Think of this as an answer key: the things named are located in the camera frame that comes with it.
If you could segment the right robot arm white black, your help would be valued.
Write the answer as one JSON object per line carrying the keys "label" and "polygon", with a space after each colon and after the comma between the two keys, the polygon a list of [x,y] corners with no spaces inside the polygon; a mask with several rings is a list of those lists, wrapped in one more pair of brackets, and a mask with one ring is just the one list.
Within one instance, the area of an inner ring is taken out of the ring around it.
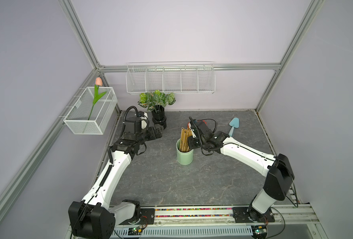
{"label": "right robot arm white black", "polygon": [[217,152],[232,157],[256,170],[265,177],[261,191],[253,198],[246,215],[252,222],[265,218],[277,201],[284,201],[294,182],[294,173],[287,156],[263,153],[253,149],[222,131],[212,131],[204,120],[189,117],[192,136],[188,138],[190,149],[200,148],[210,156]]}

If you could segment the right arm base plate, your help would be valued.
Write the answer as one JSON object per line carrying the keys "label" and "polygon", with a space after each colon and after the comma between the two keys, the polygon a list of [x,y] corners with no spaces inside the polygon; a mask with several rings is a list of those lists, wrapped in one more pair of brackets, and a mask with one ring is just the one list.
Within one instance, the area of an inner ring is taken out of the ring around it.
{"label": "right arm base plate", "polygon": [[250,207],[233,207],[233,218],[235,223],[273,223],[275,217],[269,208],[264,214]]}

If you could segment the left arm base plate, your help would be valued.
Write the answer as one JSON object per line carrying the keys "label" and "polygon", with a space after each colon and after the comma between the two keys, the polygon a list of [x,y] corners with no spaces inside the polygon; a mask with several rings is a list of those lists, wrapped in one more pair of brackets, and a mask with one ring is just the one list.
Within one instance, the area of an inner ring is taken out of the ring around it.
{"label": "left arm base plate", "polygon": [[138,218],[129,219],[120,225],[153,225],[155,220],[155,208],[141,208]]}

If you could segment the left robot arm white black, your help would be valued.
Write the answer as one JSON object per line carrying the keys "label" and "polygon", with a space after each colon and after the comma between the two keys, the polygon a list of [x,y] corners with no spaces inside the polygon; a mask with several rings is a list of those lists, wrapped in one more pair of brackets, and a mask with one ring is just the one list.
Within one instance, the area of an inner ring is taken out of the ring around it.
{"label": "left robot arm white black", "polygon": [[135,200],[123,200],[109,210],[111,198],[125,169],[139,148],[147,141],[162,137],[163,126],[147,126],[137,133],[124,132],[122,136],[108,147],[109,161],[92,189],[80,202],[74,201],[68,214],[72,235],[85,239],[109,239],[114,228],[123,222],[138,223],[141,220],[140,203]]}

